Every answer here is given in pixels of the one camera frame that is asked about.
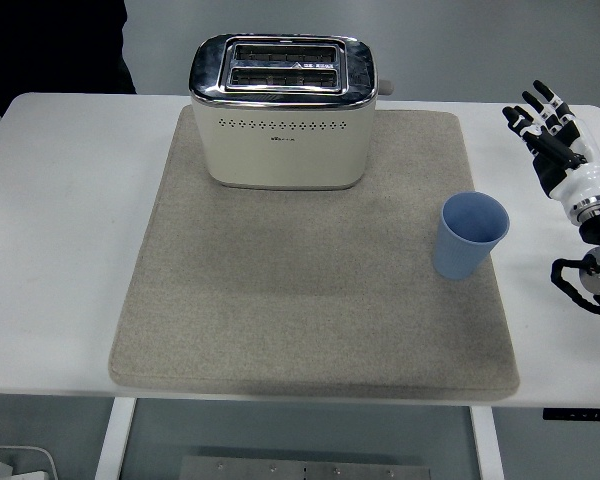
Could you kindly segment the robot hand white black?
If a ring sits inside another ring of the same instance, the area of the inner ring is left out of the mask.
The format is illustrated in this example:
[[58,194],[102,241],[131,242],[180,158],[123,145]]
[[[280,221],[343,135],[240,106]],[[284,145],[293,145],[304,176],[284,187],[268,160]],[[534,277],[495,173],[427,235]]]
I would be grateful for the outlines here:
[[527,106],[506,106],[508,128],[526,145],[544,193],[566,212],[600,198],[600,149],[586,124],[543,82],[525,91]]

